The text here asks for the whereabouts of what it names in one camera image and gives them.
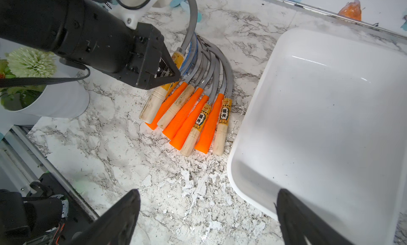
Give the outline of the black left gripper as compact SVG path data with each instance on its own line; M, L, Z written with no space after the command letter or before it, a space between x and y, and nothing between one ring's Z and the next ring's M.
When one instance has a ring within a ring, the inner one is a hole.
M164 36L153 25L138 23L131 33L122 66L110 77L139 89L153 89L178 82L181 77L181 53L170 55Z

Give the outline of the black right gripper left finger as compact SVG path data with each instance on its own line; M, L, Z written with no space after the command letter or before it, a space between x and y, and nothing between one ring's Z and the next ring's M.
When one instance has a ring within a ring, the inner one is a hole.
M73 239L71 245L129 245L141 209L139 191L133 189L103 216Z

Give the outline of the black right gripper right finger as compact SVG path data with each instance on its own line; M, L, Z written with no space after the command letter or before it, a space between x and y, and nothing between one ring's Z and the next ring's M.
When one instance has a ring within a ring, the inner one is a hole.
M286 245L352 244L287 189L280 189L275 207Z

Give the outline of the plain wooden handle sickle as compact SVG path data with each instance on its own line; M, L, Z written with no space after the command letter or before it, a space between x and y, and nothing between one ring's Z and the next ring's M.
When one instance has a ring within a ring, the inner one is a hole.
M184 104L189 100L195 91L195 85L191 83L191 80L194 78L202 62L202 46L199 44L196 33L194 34L193 44L196 44L197 49L191 65L187 67L185 71L187 73L185 78L185 83L187 83L187 86L157 122L157 125L163 130L170 124L170 122L174 119L174 117L177 115L180 109L182 109Z

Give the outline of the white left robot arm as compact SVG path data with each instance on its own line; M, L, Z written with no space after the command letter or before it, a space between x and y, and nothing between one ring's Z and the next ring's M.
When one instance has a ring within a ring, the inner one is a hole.
M161 32L147 23L129 28L100 6L106 1L1 0L1 38L140 89L179 81L180 70Z

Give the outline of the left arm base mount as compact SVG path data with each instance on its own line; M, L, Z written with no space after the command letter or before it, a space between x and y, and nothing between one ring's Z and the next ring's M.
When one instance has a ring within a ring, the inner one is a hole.
M1 190L2 245L66 245L94 222L51 173L30 188L26 196Z

